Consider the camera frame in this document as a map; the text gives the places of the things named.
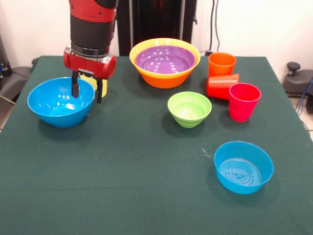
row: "cup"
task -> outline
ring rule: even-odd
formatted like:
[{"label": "cup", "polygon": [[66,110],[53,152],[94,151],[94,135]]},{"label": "cup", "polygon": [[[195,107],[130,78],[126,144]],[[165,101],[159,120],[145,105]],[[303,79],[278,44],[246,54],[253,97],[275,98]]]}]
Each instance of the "cup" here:
[{"label": "cup", "polygon": [[237,122],[245,122],[261,99],[261,91],[248,83],[238,83],[229,88],[229,114]]},{"label": "cup", "polygon": [[209,77],[206,93],[209,97],[229,100],[229,88],[239,83],[239,74]]},{"label": "cup", "polygon": [[231,75],[235,64],[235,56],[224,52],[213,53],[209,56],[209,77]]}]

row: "bowl rim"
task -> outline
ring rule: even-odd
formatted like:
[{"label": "bowl rim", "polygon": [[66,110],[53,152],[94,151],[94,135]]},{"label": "bowl rim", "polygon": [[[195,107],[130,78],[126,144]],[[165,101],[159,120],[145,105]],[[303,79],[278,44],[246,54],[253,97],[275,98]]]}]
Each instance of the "bowl rim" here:
[{"label": "bowl rim", "polygon": [[178,93],[172,95],[172,96],[168,99],[168,101],[167,101],[167,108],[168,108],[168,110],[170,111],[170,113],[171,113],[172,115],[178,117],[176,114],[174,114],[174,113],[171,111],[170,106],[169,106],[170,101],[171,101],[171,99],[174,98],[176,95],[182,94],[182,93],[189,93],[189,94],[190,94],[190,93],[193,93],[193,94],[196,94],[196,95],[198,95],[198,96],[200,96],[200,97],[204,97],[205,100],[208,101],[209,104],[210,104],[210,106],[211,106],[210,109],[208,109],[208,111],[205,113],[205,115],[201,116],[200,118],[197,118],[197,119],[185,119],[185,118],[183,118],[183,120],[188,120],[188,121],[200,120],[200,119],[206,118],[206,117],[212,112],[213,105],[212,105],[212,102],[209,100],[208,97],[206,97],[205,95],[202,95],[202,94],[200,94],[200,93],[198,93],[198,92],[189,92],[189,91],[186,91],[186,92],[178,92]]},{"label": "bowl rim", "polygon": [[[228,144],[230,144],[230,143],[244,143],[244,144],[248,144],[248,145],[251,145],[251,146],[253,146],[253,147],[255,147],[255,148],[258,148],[258,149],[261,150],[263,153],[265,153],[265,155],[266,155],[267,158],[269,159],[269,161],[270,161],[270,163],[271,163],[271,166],[272,166],[272,169],[273,169],[272,172],[271,172],[271,174],[270,174],[270,176],[269,176],[269,178],[268,178],[267,180],[265,180],[264,182],[260,183],[260,184],[250,186],[250,185],[240,185],[240,184],[237,184],[237,183],[235,183],[235,182],[233,182],[233,181],[230,181],[230,180],[227,179],[224,175],[222,175],[222,174],[220,173],[219,169],[218,169],[217,166],[216,166],[216,154],[217,154],[217,152],[218,152],[222,147],[224,147],[225,145],[228,145]],[[215,166],[215,169],[220,173],[220,175],[222,175],[222,177],[223,177],[224,179],[226,179],[226,180],[229,181],[229,182],[232,182],[233,184],[236,184],[236,185],[239,185],[239,186],[242,186],[242,187],[247,187],[247,188],[250,188],[250,187],[258,187],[258,186],[262,186],[262,185],[266,184],[266,183],[272,178],[272,176],[273,176],[273,174],[274,174],[274,164],[273,164],[273,161],[272,161],[272,159],[270,158],[269,154],[268,154],[266,151],[264,151],[264,149],[260,148],[259,146],[255,145],[255,144],[253,144],[253,143],[250,143],[250,142],[246,142],[246,141],[230,141],[230,142],[223,143],[221,146],[219,146],[219,147],[216,149],[215,153],[214,153],[214,166]]]},{"label": "bowl rim", "polygon": [[[43,116],[43,117],[54,117],[54,118],[55,118],[55,117],[57,118],[57,117],[66,117],[66,116],[70,116],[70,115],[73,115],[73,114],[78,113],[79,111],[81,111],[81,110],[77,110],[76,112],[71,113],[71,114],[50,116],[50,115],[44,115],[44,114],[38,113],[37,111],[35,111],[35,110],[29,105],[29,98],[30,98],[31,94],[35,91],[36,88],[40,87],[41,85],[43,85],[43,84],[45,84],[45,83],[49,83],[50,81],[53,81],[53,80],[61,80],[61,79],[71,79],[71,77],[57,77],[57,78],[52,78],[52,79],[47,80],[47,81],[45,81],[45,82],[43,82],[43,83],[40,83],[39,85],[37,85],[36,87],[34,87],[34,88],[31,90],[31,92],[29,93],[29,95],[28,95],[28,97],[27,97],[27,105],[28,105],[28,107],[30,108],[31,111],[33,111],[35,114],[40,115],[40,116]],[[94,88],[93,88],[93,86],[92,86],[89,82],[87,82],[87,81],[85,81],[85,80],[83,80],[83,79],[80,79],[80,78],[79,78],[79,80],[81,80],[81,81],[82,81],[83,83],[85,83],[85,84],[88,84],[88,86],[90,86],[90,87],[93,89],[93,92],[94,92]],[[92,97],[91,101],[87,103],[86,107],[88,107],[88,106],[90,105],[90,103],[93,102],[93,100],[94,100],[94,94],[93,94],[93,97]]]},{"label": "bowl rim", "polygon": [[[180,47],[180,46],[173,46],[173,45],[159,45],[159,46],[155,46],[155,47],[179,47],[179,48],[181,48],[181,49],[183,49],[183,50],[186,50],[188,53],[190,53],[190,54],[192,55],[192,58],[193,58],[192,66],[190,66],[188,69],[190,69],[191,67],[193,67],[193,65],[194,65],[195,62],[196,62],[196,57],[195,57],[195,55],[194,55],[190,50],[187,50],[186,48],[183,48],[183,47]],[[136,62],[136,64],[137,64],[137,66],[139,66],[139,65],[138,65],[138,61],[137,61],[138,56],[139,56],[141,53],[143,53],[143,52],[145,52],[146,50],[149,50],[149,49],[151,49],[151,48],[154,48],[154,47],[147,48],[147,49],[141,51],[141,52],[136,56],[135,62]]]},{"label": "bowl rim", "polygon": [[[182,72],[178,72],[178,73],[157,73],[157,72],[151,72],[151,71],[148,71],[148,70],[145,70],[145,69],[139,67],[139,66],[136,64],[136,62],[135,62],[137,56],[136,56],[136,58],[135,58],[134,60],[131,59],[131,56],[132,56],[132,54],[134,53],[134,50],[136,49],[136,47],[138,47],[138,46],[139,46],[140,44],[142,44],[142,43],[145,43],[145,42],[148,42],[148,41],[156,41],[156,40],[173,40],[173,41],[180,41],[180,42],[189,44],[189,45],[190,45],[191,47],[193,47],[193,48],[195,49],[195,51],[197,52],[197,55],[194,55],[191,51],[188,50],[188,51],[191,52],[191,53],[194,55],[194,57],[195,57],[194,65],[193,65],[192,67],[190,67],[189,69],[184,70],[184,71],[182,71]],[[144,71],[144,72],[147,73],[147,74],[153,74],[153,75],[159,75],[159,76],[161,75],[161,77],[158,77],[158,79],[168,79],[168,78],[172,78],[173,76],[177,76],[177,75],[184,74],[184,73],[186,73],[186,72],[192,71],[192,70],[199,64],[199,62],[200,62],[200,60],[201,60],[201,55],[200,55],[199,50],[198,50],[194,45],[192,45],[192,44],[190,44],[190,43],[188,43],[188,42],[185,42],[185,41],[183,41],[183,40],[179,40],[179,39],[176,39],[176,38],[152,38],[152,39],[148,39],[148,40],[145,40],[145,41],[142,41],[142,42],[136,44],[136,45],[131,49],[131,51],[130,51],[130,53],[129,53],[129,59],[130,59],[131,63],[132,63],[138,70],[142,70],[142,71]]]}]

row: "bowl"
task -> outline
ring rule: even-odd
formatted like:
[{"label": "bowl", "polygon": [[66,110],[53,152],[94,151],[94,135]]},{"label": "bowl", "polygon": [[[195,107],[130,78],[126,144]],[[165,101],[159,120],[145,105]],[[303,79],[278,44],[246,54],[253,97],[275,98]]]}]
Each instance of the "bowl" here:
[{"label": "bowl", "polygon": [[79,96],[71,95],[71,78],[48,80],[36,86],[27,99],[28,107],[46,123],[67,128],[80,123],[92,107],[94,89],[92,85],[78,79]]},{"label": "bowl", "polygon": [[194,55],[182,47],[157,46],[141,52],[136,58],[136,63],[150,72],[171,74],[190,69],[195,60]]},{"label": "bowl", "polygon": [[167,107],[179,125],[192,128],[199,125],[211,112],[210,100],[196,92],[180,92],[173,95]]},{"label": "bowl", "polygon": [[[191,52],[195,57],[195,62],[189,69],[177,73],[157,73],[142,69],[136,63],[137,56],[146,49],[158,46],[175,46],[182,47]],[[192,70],[198,65],[200,61],[199,51],[191,44],[173,38],[156,38],[143,41],[134,46],[130,52],[130,60],[132,64],[141,74],[142,78],[151,86],[162,89],[169,89],[181,85]]]},{"label": "bowl", "polygon": [[238,194],[258,191],[273,175],[274,165],[260,147],[243,141],[227,142],[214,155],[217,178]]}]

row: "orange bowl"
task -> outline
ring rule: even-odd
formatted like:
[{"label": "orange bowl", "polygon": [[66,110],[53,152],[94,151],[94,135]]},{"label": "orange bowl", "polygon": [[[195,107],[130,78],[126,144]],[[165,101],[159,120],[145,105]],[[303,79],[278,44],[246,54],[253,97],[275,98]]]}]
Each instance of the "orange bowl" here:
[{"label": "orange bowl", "polygon": [[[157,46],[182,47],[190,51],[194,55],[195,63],[188,70],[178,72],[178,73],[169,73],[169,74],[150,72],[139,67],[136,64],[137,56],[142,51],[148,48],[157,47]],[[154,39],[143,41],[141,43],[138,43],[136,46],[134,46],[129,54],[129,58],[132,64],[136,67],[138,72],[141,74],[142,78],[146,81],[146,83],[156,88],[168,89],[168,88],[177,87],[186,80],[186,78],[189,76],[192,70],[200,62],[200,52],[193,45],[182,40],[173,39],[173,38],[154,38]]]}]

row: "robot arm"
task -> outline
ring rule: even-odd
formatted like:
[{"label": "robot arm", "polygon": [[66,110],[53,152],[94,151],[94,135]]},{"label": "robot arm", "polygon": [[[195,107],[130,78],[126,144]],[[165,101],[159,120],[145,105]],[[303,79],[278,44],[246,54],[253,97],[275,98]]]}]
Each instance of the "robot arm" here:
[{"label": "robot arm", "polygon": [[71,44],[64,64],[73,71],[72,96],[78,97],[78,73],[97,80],[95,102],[101,103],[102,79],[114,72],[116,57],[109,54],[118,0],[69,0]]}]

